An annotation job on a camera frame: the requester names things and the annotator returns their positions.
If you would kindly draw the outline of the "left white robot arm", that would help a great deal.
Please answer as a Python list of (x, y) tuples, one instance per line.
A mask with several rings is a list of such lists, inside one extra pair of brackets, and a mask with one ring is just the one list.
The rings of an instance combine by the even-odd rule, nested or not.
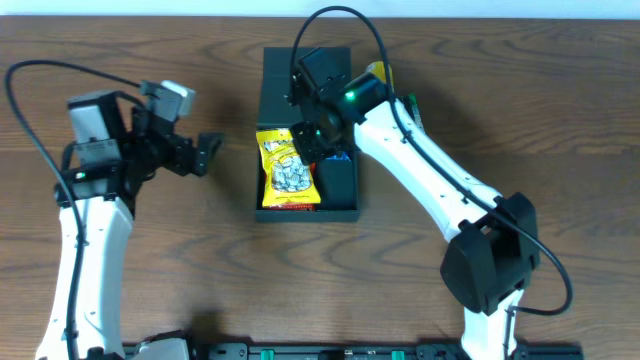
[(121, 338), (125, 252), (135, 220), (136, 197), (160, 168), (202, 177), (221, 145), (220, 133), (196, 140), (175, 132), (195, 92), (175, 82), (142, 82), (145, 103), (135, 101), (125, 126), (121, 91), (102, 90), (67, 103), (75, 139), (63, 153), (67, 191), (55, 190), (62, 251), (56, 291), (39, 359), (186, 359), (186, 340), (161, 340), (127, 349)]

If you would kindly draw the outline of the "yellow sunflower seed bag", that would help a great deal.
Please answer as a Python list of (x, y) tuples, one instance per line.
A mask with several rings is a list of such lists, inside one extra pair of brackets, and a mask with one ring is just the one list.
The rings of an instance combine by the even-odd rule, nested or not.
[(265, 175), (263, 207), (321, 203), (311, 166), (302, 162), (289, 129), (260, 130), (256, 140)]

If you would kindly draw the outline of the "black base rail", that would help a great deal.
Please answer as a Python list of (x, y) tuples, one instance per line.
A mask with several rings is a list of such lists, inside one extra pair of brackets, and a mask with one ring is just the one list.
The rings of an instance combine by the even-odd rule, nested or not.
[(218, 343), (199, 345), (192, 351), (201, 360), (470, 360), (453, 343), (413, 346), (247, 345)]

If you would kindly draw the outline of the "yellow cylindrical can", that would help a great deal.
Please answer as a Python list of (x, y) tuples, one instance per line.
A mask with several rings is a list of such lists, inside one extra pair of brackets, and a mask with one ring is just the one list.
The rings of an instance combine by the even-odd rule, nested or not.
[(387, 75), (386, 70), (387, 70), (387, 67), (385, 66), (384, 62), (381, 60), (372, 62), (366, 67), (366, 72), (373, 74), (382, 83), (389, 85), (391, 89), (394, 89), (393, 73), (390, 73), (390, 75)]

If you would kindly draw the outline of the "blue snack bar wrapper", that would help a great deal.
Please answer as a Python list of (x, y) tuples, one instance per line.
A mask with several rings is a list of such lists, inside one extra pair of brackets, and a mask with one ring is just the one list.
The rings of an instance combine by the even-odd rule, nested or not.
[(341, 153), (338, 153), (338, 154), (335, 154), (333, 156), (328, 157), (327, 161), (351, 161), (351, 158), (350, 158), (348, 153), (341, 152)]

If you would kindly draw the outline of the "red Hacks candy bag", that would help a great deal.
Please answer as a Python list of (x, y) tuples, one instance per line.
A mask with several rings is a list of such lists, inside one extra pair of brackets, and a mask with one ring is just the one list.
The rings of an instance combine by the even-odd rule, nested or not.
[(274, 211), (315, 211), (315, 204), (286, 203), (268, 206), (267, 209)]

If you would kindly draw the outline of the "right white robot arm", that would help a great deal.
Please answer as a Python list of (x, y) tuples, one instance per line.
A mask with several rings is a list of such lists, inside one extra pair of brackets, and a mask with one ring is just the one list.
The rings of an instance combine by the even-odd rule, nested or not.
[(506, 359), (517, 347), (515, 309), (539, 251), (516, 231), (535, 231), (531, 202), (509, 198), (461, 168), (418, 128), (405, 105), (366, 72), (347, 81), (325, 49), (295, 60), (292, 101), (303, 120), (291, 132), (306, 163), (357, 148), (384, 166), (422, 205), (448, 244), (440, 273), (464, 307), (461, 338), (471, 359)]

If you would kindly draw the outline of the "black gift box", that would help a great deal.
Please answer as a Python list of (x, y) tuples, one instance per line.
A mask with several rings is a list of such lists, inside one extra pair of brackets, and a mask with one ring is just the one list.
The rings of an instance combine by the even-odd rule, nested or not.
[[(289, 91), (289, 47), (266, 47), (263, 52), (263, 80), (256, 128), (271, 130), (288, 128), (302, 120), (300, 109), (285, 99)], [(315, 211), (274, 211), (264, 208), (265, 175), (257, 166), (255, 218), (258, 222), (355, 222), (359, 218), (358, 158), (351, 161), (327, 161), (316, 165), (314, 183), (321, 203)]]

